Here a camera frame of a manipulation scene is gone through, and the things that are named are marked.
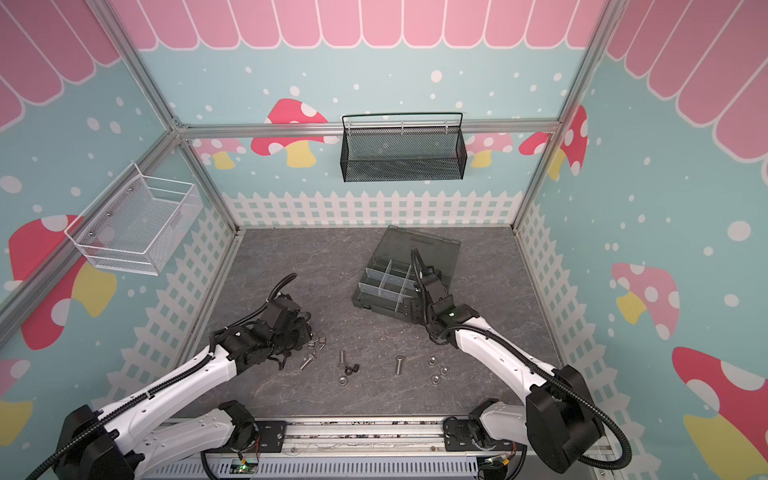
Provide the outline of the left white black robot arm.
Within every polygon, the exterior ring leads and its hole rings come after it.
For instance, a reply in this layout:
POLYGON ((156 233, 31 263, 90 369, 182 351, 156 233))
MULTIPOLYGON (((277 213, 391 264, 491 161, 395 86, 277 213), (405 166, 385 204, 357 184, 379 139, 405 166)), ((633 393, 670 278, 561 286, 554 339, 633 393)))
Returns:
POLYGON ((310 313, 281 279, 254 312, 213 331, 208 345, 149 386, 101 409, 82 406, 65 419, 56 450, 31 473, 59 479, 140 479, 192 455, 229 449, 239 457, 264 449, 264 435, 240 402, 221 403, 192 420, 167 420, 204 393, 267 361, 283 368, 312 338, 310 313))

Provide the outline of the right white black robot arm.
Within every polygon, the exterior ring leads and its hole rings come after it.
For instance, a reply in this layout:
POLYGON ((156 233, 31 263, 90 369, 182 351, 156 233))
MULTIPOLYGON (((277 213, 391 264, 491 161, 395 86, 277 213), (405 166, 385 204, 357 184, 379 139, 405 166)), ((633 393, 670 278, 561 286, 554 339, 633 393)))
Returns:
POLYGON ((474 413, 480 435, 520 441, 550 470, 566 472, 579 462, 622 470, 633 459, 627 435, 596 406, 582 374, 570 365, 556 368, 520 349, 490 326, 479 312, 457 305, 419 250, 410 251, 420 319, 430 338, 472 356, 524 402, 525 412, 488 400, 474 413))

